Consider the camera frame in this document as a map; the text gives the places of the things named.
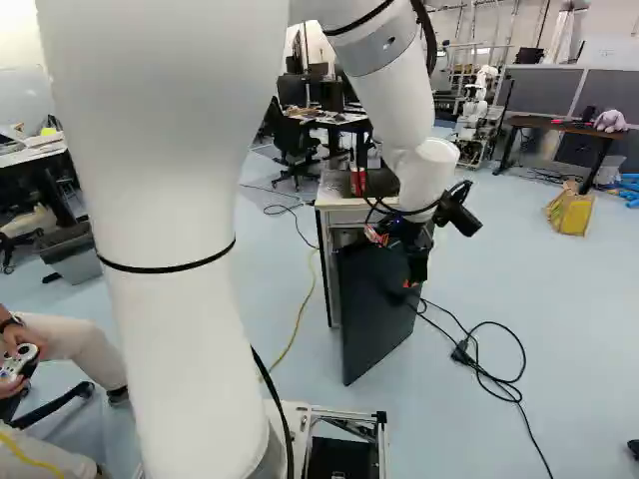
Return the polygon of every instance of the yellow cable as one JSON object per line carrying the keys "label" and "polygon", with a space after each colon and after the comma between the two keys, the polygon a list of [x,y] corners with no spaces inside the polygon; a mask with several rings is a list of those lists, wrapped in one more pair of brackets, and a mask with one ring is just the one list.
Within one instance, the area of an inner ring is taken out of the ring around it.
{"label": "yellow cable", "polygon": [[313,249],[311,253],[309,254],[309,269],[311,270],[311,275],[313,276],[311,289],[309,289],[309,292],[307,293],[307,297],[304,298],[304,301],[300,305],[300,309],[298,310],[298,319],[296,320],[296,327],[293,330],[293,334],[291,334],[291,339],[289,339],[289,344],[287,344],[287,347],[285,347],[284,351],[282,351],[282,354],[280,354],[280,357],[278,357],[276,362],[274,362],[273,365],[269,368],[269,373],[273,372],[273,370],[276,367],[278,367],[278,365],[284,360],[285,357],[287,357],[287,354],[289,354],[289,351],[293,347],[293,343],[296,341],[296,337],[298,336],[298,331],[300,330],[300,323],[302,322],[302,316],[304,315],[304,310],[306,309],[307,304],[309,303],[309,300],[311,299],[311,296],[313,295],[313,291],[316,290],[316,284],[318,283],[318,276],[316,275],[316,270],[313,267],[313,255],[316,252],[318,252],[318,249]]}
{"label": "yellow cable", "polygon": [[20,449],[18,445],[14,442],[13,439],[11,439],[9,436],[1,432],[0,432],[0,442],[4,442],[9,448],[9,450],[13,452],[13,454],[25,464],[29,464],[30,466],[34,466],[34,467],[41,467],[42,469],[46,469],[47,471],[51,472],[51,474],[53,474],[53,476],[56,477],[57,479],[64,479],[64,474],[62,474],[60,469],[58,469],[55,466],[52,466],[51,464],[47,464],[46,462],[38,462],[38,461],[34,461],[33,459],[29,459],[24,454],[24,452],[22,452],[22,449]]}

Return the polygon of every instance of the gray partition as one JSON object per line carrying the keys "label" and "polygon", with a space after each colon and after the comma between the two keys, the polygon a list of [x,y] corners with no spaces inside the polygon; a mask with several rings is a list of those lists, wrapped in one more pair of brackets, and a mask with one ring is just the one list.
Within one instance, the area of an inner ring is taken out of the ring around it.
{"label": "gray partition", "polygon": [[579,88],[583,68],[507,67],[495,105],[503,106],[515,81],[508,111],[566,116]]}
{"label": "gray partition", "polygon": [[578,117],[589,105],[598,111],[615,108],[624,114],[628,123],[639,125],[638,89],[639,71],[591,69],[573,116]]}

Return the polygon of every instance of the desk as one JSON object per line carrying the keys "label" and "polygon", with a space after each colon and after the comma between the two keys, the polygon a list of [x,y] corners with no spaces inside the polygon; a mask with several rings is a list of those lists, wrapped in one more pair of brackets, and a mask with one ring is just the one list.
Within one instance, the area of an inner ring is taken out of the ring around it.
{"label": "desk", "polygon": [[42,195],[43,203],[51,208],[58,219],[58,226],[61,228],[74,225],[76,219],[67,203],[60,196],[49,167],[56,161],[66,159],[70,159],[70,155],[67,145],[62,141],[39,148],[25,148],[19,152],[0,155],[0,175],[7,173],[30,177]]}
{"label": "desk", "polygon": [[510,163],[510,153],[512,152],[512,146],[515,143],[517,132],[519,132],[519,130],[521,130],[522,128],[541,128],[544,130],[555,130],[557,132],[564,132],[572,135],[587,135],[590,137],[596,137],[602,140],[601,151],[599,152],[599,156],[597,157],[595,165],[590,171],[590,175],[588,175],[588,178],[579,189],[580,195],[586,195],[592,187],[592,184],[595,180],[595,177],[597,176],[597,172],[599,172],[601,164],[606,158],[606,155],[608,155],[608,151],[610,150],[612,142],[624,138],[625,133],[599,132],[594,128],[577,128],[569,124],[565,125],[560,123],[552,123],[551,120],[551,118],[535,116],[515,116],[506,119],[504,123],[506,123],[507,125],[511,125],[512,130],[510,130],[510,135],[508,136],[508,140],[506,141],[506,146],[504,148],[503,157],[501,158],[499,167],[492,173],[494,175],[500,175],[508,170],[510,167],[512,167],[512,164]]}
{"label": "desk", "polygon": [[372,132],[372,124],[368,119],[368,115],[360,113],[341,113],[344,116],[343,121],[338,121],[334,118],[335,112],[325,112],[318,110],[318,112],[325,113],[325,117],[313,117],[310,115],[300,114],[291,115],[290,118],[307,122],[308,128],[324,128],[328,131],[328,158],[334,157],[339,154],[339,132],[355,133],[356,146],[355,151],[357,155],[357,164],[364,165],[365,163],[365,148],[364,146],[364,134]]}

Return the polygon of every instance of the wristwatch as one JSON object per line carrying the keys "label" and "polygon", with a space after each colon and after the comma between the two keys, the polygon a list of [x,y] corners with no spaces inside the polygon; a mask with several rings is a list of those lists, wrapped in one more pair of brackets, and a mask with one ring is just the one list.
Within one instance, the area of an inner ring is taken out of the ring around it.
{"label": "wristwatch", "polygon": [[19,326],[25,325],[22,319],[11,314],[11,317],[9,319],[5,319],[4,321],[0,322],[0,334],[3,334],[6,327],[10,326],[11,324],[18,324]]}

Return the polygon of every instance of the blue object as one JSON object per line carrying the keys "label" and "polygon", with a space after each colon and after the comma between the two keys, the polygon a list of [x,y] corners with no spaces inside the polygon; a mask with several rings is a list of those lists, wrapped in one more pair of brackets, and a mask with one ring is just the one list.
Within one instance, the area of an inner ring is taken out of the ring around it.
{"label": "blue object", "polygon": [[619,197],[628,200],[626,207],[639,208],[639,174],[624,173],[621,175],[621,182],[616,183],[616,187],[623,188],[626,191],[619,192]]}

